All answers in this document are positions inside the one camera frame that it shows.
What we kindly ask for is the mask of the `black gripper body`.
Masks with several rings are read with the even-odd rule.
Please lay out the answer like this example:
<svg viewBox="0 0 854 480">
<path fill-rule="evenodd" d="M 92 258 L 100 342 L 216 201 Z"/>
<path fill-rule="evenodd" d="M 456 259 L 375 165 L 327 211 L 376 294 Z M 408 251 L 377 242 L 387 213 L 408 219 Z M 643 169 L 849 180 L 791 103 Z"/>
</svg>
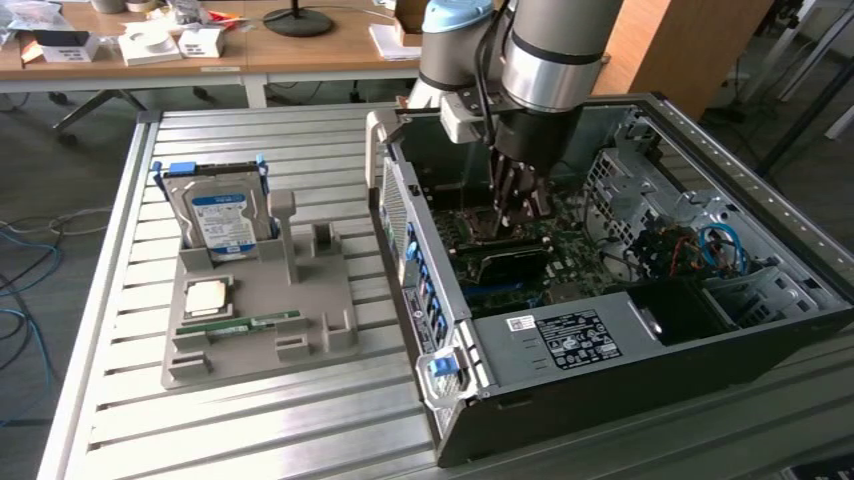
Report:
<svg viewBox="0 0 854 480">
<path fill-rule="evenodd" d="M 550 173 L 578 126 L 578 109 L 562 113 L 515 110 L 498 119 L 495 147 L 512 161 Z"/>
</svg>

